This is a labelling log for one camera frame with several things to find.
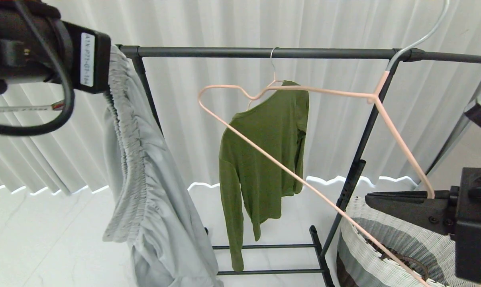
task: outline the pleated curtain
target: pleated curtain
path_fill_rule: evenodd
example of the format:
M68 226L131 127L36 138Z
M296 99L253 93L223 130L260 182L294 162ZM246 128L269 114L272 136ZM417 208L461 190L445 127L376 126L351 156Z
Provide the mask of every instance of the pleated curtain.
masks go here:
M46 0L68 22L90 27L124 45L158 47L305 47L391 49L421 38L440 14L442 0ZM481 0L453 0L426 51L481 55ZM271 82L268 59L144 58L162 129L187 184L218 182L217 155L224 126L197 104L210 84L234 84L251 95ZM274 59L277 77L302 85L372 92L386 60ZM481 64L401 63L384 102L426 170L446 143L481 80ZM11 85L3 105L50 104L58 85ZM266 100L264 96L257 103ZM205 104L230 120L247 108L238 91L214 90ZM14 191L72 194L108 184L102 158L100 94L77 92L72 119L33 138L0 136L0 186ZM357 98L310 93L304 173L328 180L346 176L371 105ZM0 122L33 125L55 112L5 113ZM410 176L418 181L382 120L362 157L364 176Z

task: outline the floor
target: floor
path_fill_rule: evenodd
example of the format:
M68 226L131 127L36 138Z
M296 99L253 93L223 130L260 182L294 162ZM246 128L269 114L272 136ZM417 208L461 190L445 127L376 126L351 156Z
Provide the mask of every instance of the floor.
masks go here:
M431 177L438 189L458 184L461 167L481 167L481 133L469 128ZM326 196L337 198L343 182L308 181ZM356 195L371 191L412 189L410 180L381 179L374 187L360 181ZM226 229L218 187L195 185L190 189L213 245L226 245ZM311 243L310 225L315 225L322 243L335 216L311 191L284 198L283 216L262 226L256 244ZM109 190L90 190L66 197L50 193L36 196L26 191L10 194L0 189L0 287L135 287L125 244L104 243L102 233L111 216L113 198ZM250 223L244 223L244 244L255 244ZM315 268L312 249L245 250L246 269ZM335 245L328 252L334 270ZM216 251L221 270L230 270L229 252ZM322 287L318 274L222 276L226 287Z

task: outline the green long-sleeve shirt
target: green long-sleeve shirt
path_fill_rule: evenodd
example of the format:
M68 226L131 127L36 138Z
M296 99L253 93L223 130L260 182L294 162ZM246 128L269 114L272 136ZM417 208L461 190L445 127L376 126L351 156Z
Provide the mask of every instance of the green long-sleeve shirt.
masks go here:
M283 85L298 84L284 81ZM230 125L302 177L308 110L307 91L278 90L258 106L237 113ZM242 271L242 199L258 241L260 224L268 218L280 218L281 198L298 194L302 183L229 129L222 136L219 169L232 267Z

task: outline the screw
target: screw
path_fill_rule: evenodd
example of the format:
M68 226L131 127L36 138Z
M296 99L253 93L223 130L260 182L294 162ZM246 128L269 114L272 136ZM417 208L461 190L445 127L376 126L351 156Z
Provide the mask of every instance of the screw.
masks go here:
M439 220L433 216L428 217L428 221L430 221L431 224L439 223Z
M447 225L447 226L452 226L453 225L453 220L451 220L450 218L446 218L444 220L444 224Z

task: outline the clothing rack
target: clothing rack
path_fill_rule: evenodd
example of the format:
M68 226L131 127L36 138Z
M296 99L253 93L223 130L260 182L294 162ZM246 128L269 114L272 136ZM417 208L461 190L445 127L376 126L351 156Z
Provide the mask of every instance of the clothing rack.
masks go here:
M155 117L157 124L160 125L159 117L151 90L146 78L146 71L143 64L143 57L165 57L165 58L270 58L273 48L248 48L248 47L140 47L118 45L120 50L133 61L136 72L140 76L143 87L146 91L151 111ZM289 59L386 59L390 60L399 49L301 49L301 48L278 48L272 53L272 58L289 58ZM402 54L395 65L393 65L386 83L382 87L379 94L381 102L384 101L392 78L396 73L399 62L415 62L421 60L447 61L447 62L463 62L463 63L481 63L481 56L438 53L423 51L413 48ZM352 197L353 191L362 174L366 161L362 160L362 154L366 148L366 143L370 137L373 126L379 112L375 106L371 109L370 116L366 122L363 135L357 151L353 158L350 170L346 177L341 194L336 205L346 210L347 204ZM248 270L248 271L220 271L218 275L254 275L254 274L295 274L295 273L322 273L326 287L334 287L331 273L325 260L325 254L331 245L336 234L341 216L336 215L331 230L328 233L326 242L322 247L318 238L318 232L315 226L309 228L311 235L310 244L276 244L276 245L245 245L242 249L273 249L273 248L314 248L318 259L318 269L279 269L279 270ZM215 250L229 249L229 246L213 246Z

